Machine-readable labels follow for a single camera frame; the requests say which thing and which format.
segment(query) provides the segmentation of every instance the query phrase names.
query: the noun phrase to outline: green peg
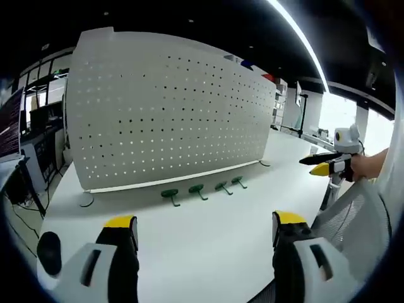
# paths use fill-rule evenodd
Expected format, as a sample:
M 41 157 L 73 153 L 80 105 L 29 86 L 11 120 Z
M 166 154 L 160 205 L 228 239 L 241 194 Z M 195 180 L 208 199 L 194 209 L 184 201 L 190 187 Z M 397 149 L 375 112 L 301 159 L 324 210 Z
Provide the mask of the green peg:
M 226 184 L 227 184 L 227 181 L 223 181 L 223 182 L 221 182 L 221 183 L 216 184 L 215 190 L 216 190 L 216 191 L 219 191 L 221 188 L 223 188 L 223 189 L 226 191 L 226 193 L 227 193 L 229 196 L 231 196 L 233 193 L 231 193 L 231 192 L 229 192 L 229 191 L 227 190 L 227 188 L 225 187 Z
M 174 196 L 178 194 L 178 189 L 168 189 L 166 191 L 162 191 L 161 195 L 163 198 L 171 198 L 172 204 L 177 207 L 180 206 L 180 204 L 177 204 L 174 202 Z
M 198 185 L 194 185 L 194 186 L 191 186 L 189 189 L 188 189 L 188 191 L 189 191 L 189 193 L 198 193 L 199 194 L 199 196 L 201 197 L 201 199 L 203 200 L 203 201 L 206 201 L 208 198 L 204 198 L 204 197 L 202 197 L 202 195 L 201 195 L 201 190 L 203 189 L 203 184 L 198 184 Z
M 242 188 L 246 189 L 247 186 L 242 185 L 241 179 L 242 179 L 242 175 L 240 175 L 239 177 L 233 178 L 233 179 L 232 179 L 232 184 L 239 183 Z

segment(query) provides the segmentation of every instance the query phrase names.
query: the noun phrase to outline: white pegboard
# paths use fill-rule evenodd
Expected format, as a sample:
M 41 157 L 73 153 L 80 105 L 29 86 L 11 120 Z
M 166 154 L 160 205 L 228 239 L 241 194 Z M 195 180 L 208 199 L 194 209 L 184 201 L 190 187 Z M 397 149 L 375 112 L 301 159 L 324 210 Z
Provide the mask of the white pegboard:
M 169 38 L 112 28 L 81 34 L 67 116 L 83 189 L 197 174 L 263 156 L 275 84 Z

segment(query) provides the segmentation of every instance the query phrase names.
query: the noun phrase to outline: ceiling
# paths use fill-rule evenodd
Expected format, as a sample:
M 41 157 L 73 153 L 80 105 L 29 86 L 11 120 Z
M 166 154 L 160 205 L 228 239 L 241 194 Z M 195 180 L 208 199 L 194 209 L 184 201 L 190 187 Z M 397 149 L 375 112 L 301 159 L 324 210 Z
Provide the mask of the ceiling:
M 281 1 L 305 33 L 328 81 L 352 87 L 395 108 L 393 70 L 384 53 L 371 47 L 364 24 L 340 1 Z M 0 78 L 14 78 L 41 57 L 76 45 L 80 32 L 113 26 L 115 31 L 142 31 L 176 35 L 223 49 L 251 61 L 289 86 L 304 77 L 319 78 L 300 39 L 287 22 L 265 1 L 154 1 L 151 4 L 62 9 L 43 7 L 21 12 L 25 27 L 15 24 L 3 34 L 8 41 Z M 41 50 L 49 43 L 49 48 Z M 369 73 L 376 81 L 370 87 Z M 316 83 L 303 82 L 303 89 L 323 91 Z M 364 107 L 373 102 L 345 90 L 331 92 L 353 98 Z

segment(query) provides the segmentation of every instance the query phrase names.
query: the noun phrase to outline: person's arm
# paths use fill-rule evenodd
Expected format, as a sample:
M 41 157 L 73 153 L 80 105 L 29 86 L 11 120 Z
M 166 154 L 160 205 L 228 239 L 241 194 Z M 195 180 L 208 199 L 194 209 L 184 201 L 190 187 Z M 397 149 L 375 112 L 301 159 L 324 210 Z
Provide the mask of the person's arm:
M 361 177 L 365 177 L 366 179 L 378 177 L 384 160 L 386 159 L 388 150 L 389 149 L 386 148 L 385 150 L 371 157 L 354 155 L 351 159 L 353 179 L 357 181 Z

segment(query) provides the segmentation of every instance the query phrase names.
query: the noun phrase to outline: red object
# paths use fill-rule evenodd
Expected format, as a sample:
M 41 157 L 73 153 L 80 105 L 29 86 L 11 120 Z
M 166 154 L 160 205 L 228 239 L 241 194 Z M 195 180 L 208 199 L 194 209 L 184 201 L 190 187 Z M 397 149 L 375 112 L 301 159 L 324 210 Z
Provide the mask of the red object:
M 275 78 L 271 74 L 263 74 L 263 77 L 272 82 L 275 82 Z

